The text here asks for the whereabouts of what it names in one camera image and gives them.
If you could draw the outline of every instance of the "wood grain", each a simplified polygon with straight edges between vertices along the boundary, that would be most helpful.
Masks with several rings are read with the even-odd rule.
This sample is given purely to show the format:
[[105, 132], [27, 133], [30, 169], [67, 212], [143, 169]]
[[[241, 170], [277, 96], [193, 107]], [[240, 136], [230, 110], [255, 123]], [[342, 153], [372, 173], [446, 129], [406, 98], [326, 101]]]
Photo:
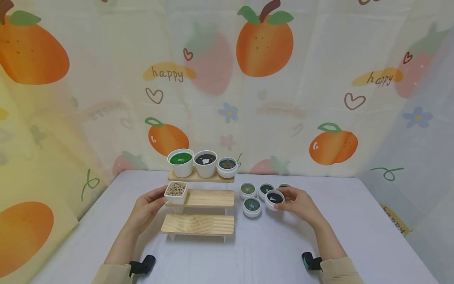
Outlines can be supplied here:
[[166, 206], [191, 208], [231, 208], [234, 205], [235, 191], [214, 189], [188, 189], [182, 205], [166, 202]]
[[168, 176], [169, 181], [193, 181], [193, 182], [222, 182], [222, 183], [233, 183], [235, 182], [235, 177], [225, 179], [219, 175], [217, 170], [214, 172], [214, 176], [208, 179], [204, 179], [199, 176], [197, 172], [197, 168], [194, 166], [192, 170], [192, 174], [190, 176], [187, 176], [185, 178], [179, 178], [177, 177], [174, 173], [173, 170], [170, 170], [169, 176]]
[[165, 234], [229, 236], [234, 218], [226, 215], [167, 214], [161, 231]]

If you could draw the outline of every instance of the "wooden stand leg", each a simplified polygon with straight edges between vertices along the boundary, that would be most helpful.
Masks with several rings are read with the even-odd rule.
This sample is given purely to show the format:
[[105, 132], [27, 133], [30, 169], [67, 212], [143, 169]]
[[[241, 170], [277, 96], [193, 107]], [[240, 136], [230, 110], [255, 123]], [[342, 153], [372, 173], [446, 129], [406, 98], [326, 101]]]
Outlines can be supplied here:
[[184, 207], [174, 207], [173, 211], [175, 214], [183, 214]]

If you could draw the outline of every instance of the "hand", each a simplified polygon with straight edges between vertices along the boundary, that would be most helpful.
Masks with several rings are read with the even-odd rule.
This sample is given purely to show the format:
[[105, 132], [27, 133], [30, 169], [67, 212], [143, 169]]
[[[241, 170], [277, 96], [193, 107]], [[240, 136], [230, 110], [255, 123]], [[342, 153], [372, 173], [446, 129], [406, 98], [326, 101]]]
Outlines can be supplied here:
[[167, 186], [154, 189], [144, 195], [140, 196], [133, 211], [129, 216], [125, 228], [141, 234], [153, 221], [159, 209], [164, 205], [167, 199], [164, 197], [164, 192]]
[[276, 209], [293, 212], [312, 227], [326, 221], [312, 198], [304, 190], [294, 187], [281, 187], [278, 188], [278, 191], [284, 194], [285, 202], [276, 204], [274, 206]]

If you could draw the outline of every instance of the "beige sleeve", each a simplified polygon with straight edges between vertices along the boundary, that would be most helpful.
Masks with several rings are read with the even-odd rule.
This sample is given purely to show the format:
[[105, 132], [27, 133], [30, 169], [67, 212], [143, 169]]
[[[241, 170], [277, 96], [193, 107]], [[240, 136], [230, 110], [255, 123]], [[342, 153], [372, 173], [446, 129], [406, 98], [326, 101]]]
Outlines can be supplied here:
[[99, 267], [91, 284], [132, 284], [133, 279], [129, 277], [130, 271], [130, 264], [103, 264]]
[[323, 284], [364, 284], [349, 257], [325, 260], [320, 266]]

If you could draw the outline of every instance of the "left hand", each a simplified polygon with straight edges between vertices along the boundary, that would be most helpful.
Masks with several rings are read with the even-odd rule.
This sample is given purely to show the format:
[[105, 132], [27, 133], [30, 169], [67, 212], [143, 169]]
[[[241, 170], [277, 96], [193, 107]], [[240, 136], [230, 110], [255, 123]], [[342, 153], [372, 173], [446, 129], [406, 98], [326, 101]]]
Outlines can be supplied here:
[[156, 217], [159, 209], [166, 203], [167, 199], [164, 197], [166, 188], [167, 186], [165, 185], [140, 196], [124, 225], [125, 228], [138, 234], [143, 233], [154, 217]]

